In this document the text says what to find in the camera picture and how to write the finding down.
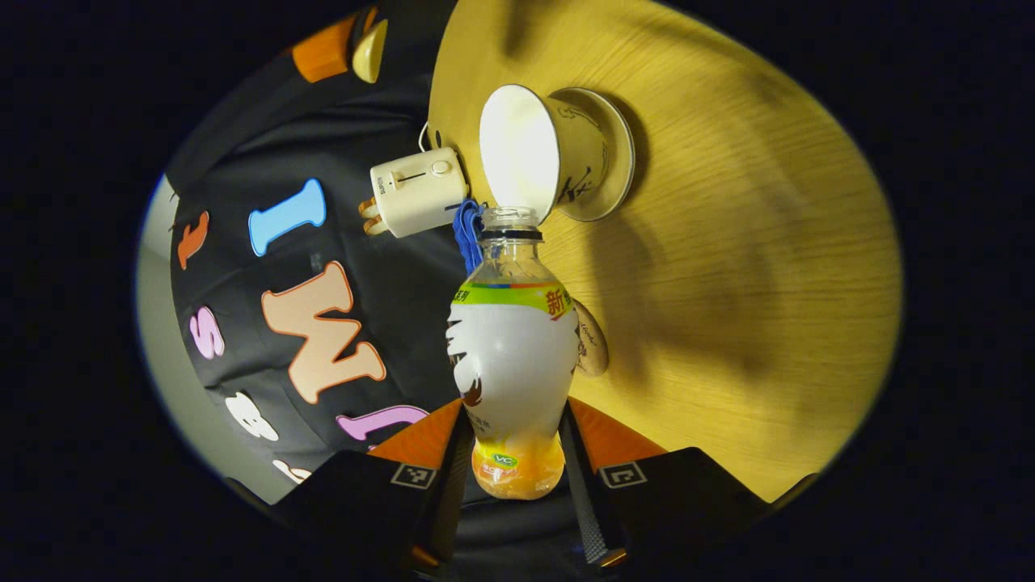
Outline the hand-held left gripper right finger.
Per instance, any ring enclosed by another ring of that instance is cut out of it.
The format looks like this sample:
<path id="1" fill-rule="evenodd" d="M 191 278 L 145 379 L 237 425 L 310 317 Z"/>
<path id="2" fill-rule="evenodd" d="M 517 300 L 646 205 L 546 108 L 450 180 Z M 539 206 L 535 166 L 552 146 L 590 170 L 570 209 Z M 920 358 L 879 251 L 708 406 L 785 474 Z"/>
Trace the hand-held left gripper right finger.
<path id="1" fill-rule="evenodd" d="M 559 431 L 591 566 L 680 576 L 771 512 L 699 447 L 666 450 L 576 398 Z"/>

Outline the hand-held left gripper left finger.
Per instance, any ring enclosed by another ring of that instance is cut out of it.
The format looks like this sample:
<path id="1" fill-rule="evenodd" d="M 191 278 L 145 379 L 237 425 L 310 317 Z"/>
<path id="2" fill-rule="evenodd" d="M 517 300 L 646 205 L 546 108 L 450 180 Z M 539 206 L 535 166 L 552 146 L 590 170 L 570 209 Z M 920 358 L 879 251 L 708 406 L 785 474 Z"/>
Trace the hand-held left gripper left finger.
<path id="1" fill-rule="evenodd" d="M 454 555 L 472 445 L 454 400 L 373 452 L 334 454 L 271 512 L 344 559 L 433 577 Z"/>

